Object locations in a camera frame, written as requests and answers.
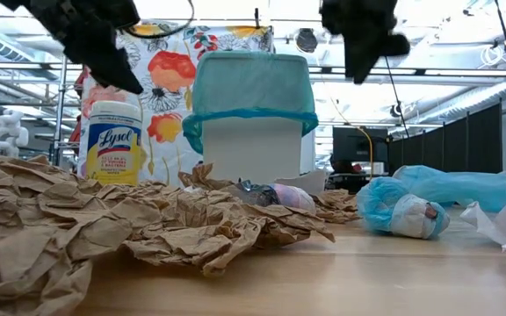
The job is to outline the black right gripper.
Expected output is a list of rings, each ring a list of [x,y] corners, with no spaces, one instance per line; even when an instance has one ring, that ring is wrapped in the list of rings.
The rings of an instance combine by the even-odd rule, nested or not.
[[[408,38],[392,34],[398,0],[322,0],[322,26],[332,35],[342,35],[345,76],[361,84],[383,56],[410,52]]]

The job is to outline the white floral cloth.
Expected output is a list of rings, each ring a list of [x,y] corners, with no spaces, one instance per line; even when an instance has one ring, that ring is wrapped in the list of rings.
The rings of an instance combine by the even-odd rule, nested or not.
[[[127,52],[129,65],[140,82],[140,95],[99,85],[87,71],[79,76],[81,116],[77,173],[86,176],[89,118],[92,106],[101,100],[123,101],[141,108],[141,159],[139,178],[180,184],[178,174],[189,172],[202,157],[183,135],[182,122],[192,112],[192,85],[197,65],[212,51],[265,51],[274,48],[269,26],[193,25],[171,36],[159,32],[176,24],[151,20],[136,26],[132,33],[117,36],[117,46]]]

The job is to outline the white wrapper with brown mark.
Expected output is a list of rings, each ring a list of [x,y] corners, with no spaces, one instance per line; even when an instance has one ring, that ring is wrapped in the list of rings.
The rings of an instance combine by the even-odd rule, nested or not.
[[[406,194],[394,206],[390,229],[394,234],[428,240],[436,238],[449,224],[450,217],[441,205]]]

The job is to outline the light blue trash bag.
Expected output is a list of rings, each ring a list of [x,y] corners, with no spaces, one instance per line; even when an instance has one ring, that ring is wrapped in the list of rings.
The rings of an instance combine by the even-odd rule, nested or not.
[[[444,172],[424,165],[402,166],[392,176],[374,178],[360,189],[356,195],[358,212],[370,230],[392,233],[394,206],[406,194],[444,209],[478,202],[485,211],[499,212],[506,204],[506,172]]]

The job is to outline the teal drawstring trash bag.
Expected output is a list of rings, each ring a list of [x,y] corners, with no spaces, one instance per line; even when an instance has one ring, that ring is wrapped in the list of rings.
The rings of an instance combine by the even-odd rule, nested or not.
[[[305,58],[264,51],[204,54],[192,85],[192,114],[184,118],[184,137],[203,153],[203,123],[225,118],[283,118],[302,124],[301,134],[318,125]]]

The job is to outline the brown packing paper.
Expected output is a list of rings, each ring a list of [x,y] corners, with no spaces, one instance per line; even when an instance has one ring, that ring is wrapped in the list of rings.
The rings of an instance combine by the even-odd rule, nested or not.
[[[160,265],[221,275],[239,254],[330,236],[313,213],[244,203],[219,190],[102,185],[45,158],[0,156],[0,316],[69,316],[95,258],[129,249]]]
[[[202,190],[221,190],[228,192],[228,187],[236,183],[231,180],[216,180],[209,177],[213,171],[213,164],[196,165],[191,173],[180,171],[178,178],[185,187],[200,188]],[[324,190],[319,195],[310,195],[316,206],[316,216],[332,224],[344,224],[360,219],[357,214],[356,196],[347,190]]]

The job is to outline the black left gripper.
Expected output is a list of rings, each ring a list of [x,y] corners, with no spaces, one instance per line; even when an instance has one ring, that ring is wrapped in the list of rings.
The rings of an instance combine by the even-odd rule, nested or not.
[[[116,47],[116,31],[141,20],[134,0],[0,0],[0,4],[11,11],[27,9],[63,45],[63,53],[87,66],[101,85],[143,92],[126,49]]]

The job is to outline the yellow Lysol wipes canister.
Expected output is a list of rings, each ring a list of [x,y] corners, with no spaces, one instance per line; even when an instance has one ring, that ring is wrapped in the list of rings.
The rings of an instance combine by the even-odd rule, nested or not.
[[[101,184],[137,185],[142,114],[138,105],[97,101],[90,114],[86,176]]]

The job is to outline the dark foil wrapper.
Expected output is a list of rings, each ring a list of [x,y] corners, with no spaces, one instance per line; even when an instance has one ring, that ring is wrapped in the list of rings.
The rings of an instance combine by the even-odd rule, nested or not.
[[[250,180],[228,187],[228,192],[250,205],[279,205],[277,192],[268,184],[256,184]]]

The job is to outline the white plastic trash bin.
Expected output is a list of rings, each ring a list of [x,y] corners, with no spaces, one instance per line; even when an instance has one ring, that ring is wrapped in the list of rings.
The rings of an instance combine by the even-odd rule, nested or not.
[[[210,177],[272,183],[300,174],[302,124],[288,118],[219,118],[203,123]]]

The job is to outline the purple white wrapper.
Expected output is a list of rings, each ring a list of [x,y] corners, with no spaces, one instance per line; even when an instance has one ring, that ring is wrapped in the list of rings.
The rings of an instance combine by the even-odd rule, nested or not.
[[[270,183],[276,191],[279,202],[288,207],[298,208],[316,214],[316,206],[313,198],[303,189],[279,183]]]

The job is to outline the black computer monitor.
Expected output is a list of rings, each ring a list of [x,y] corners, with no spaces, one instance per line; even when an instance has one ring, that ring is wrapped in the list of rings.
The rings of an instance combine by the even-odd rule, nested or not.
[[[332,155],[339,161],[387,162],[387,136],[387,129],[334,127]]]

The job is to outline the black partition wall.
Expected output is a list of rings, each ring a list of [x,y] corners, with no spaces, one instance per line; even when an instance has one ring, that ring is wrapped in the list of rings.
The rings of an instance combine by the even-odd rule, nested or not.
[[[467,113],[432,131],[393,140],[388,149],[389,171],[404,165],[424,165],[444,172],[501,172],[502,106]]]

